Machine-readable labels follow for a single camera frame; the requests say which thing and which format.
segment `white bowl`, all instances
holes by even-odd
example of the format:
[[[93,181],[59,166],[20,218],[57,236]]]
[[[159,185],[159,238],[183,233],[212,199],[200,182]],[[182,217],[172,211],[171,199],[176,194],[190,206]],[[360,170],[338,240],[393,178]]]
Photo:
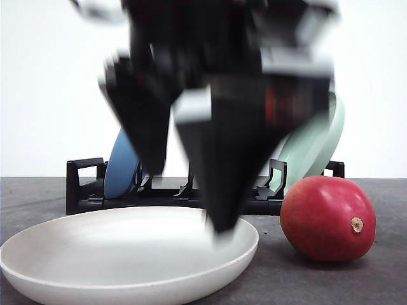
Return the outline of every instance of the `white bowl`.
[[[1,247],[1,268],[45,305],[184,304],[238,277],[258,240],[242,219],[227,240],[214,238],[200,209],[119,208],[16,234]]]

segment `black dish rack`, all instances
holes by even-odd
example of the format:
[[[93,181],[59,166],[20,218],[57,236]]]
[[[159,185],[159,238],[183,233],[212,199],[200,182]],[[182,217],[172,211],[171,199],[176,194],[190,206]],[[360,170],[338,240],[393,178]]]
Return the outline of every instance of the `black dish rack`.
[[[194,175],[191,168],[188,171],[188,181],[178,188],[153,187],[156,181],[171,178],[159,178],[145,176],[142,179],[142,165],[137,166],[137,180],[135,187],[129,194],[115,199],[106,199],[103,193],[104,176],[108,161],[103,158],[80,159],[68,161],[66,165],[66,214],[78,214],[108,208],[124,207],[192,207],[202,208],[199,199],[199,189],[194,188]],[[96,179],[81,185],[79,182],[79,170],[96,166]],[[343,162],[330,161],[327,170],[333,171],[334,177],[345,177],[345,164]],[[279,187],[272,191],[269,183],[273,178],[273,170],[281,172]],[[260,186],[251,189],[249,199],[244,208],[247,215],[280,215],[284,188],[287,178],[287,163],[276,159],[270,159],[269,174],[261,177],[264,182]]]

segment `blue plate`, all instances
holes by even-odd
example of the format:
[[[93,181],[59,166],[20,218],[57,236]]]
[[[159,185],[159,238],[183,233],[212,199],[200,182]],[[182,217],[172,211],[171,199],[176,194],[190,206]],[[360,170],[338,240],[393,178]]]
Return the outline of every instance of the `blue plate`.
[[[114,143],[104,177],[104,196],[107,199],[128,194],[135,186],[139,158],[123,129]]]

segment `table surface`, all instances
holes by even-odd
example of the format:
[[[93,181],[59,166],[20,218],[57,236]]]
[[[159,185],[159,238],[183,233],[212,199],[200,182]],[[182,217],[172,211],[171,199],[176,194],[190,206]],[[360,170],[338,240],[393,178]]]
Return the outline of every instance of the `table surface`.
[[[340,264],[310,262],[290,246],[278,217],[245,215],[260,235],[253,261],[225,288],[190,305],[407,304],[407,179],[354,181],[376,208],[376,238],[364,257]],[[1,179],[1,244],[64,215],[65,179]],[[1,274],[1,304],[38,303]]]

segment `white wall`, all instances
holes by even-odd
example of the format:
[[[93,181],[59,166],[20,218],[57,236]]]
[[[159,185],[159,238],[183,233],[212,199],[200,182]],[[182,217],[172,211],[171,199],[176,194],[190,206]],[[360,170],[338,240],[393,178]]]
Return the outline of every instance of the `white wall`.
[[[333,54],[347,120],[333,159],[348,177],[407,178],[405,0],[339,0]],[[109,158],[119,125],[100,94],[126,25],[82,20],[66,0],[1,1],[1,175],[64,176],[68,159]],[[186,161],[170,127],[164,175]]]

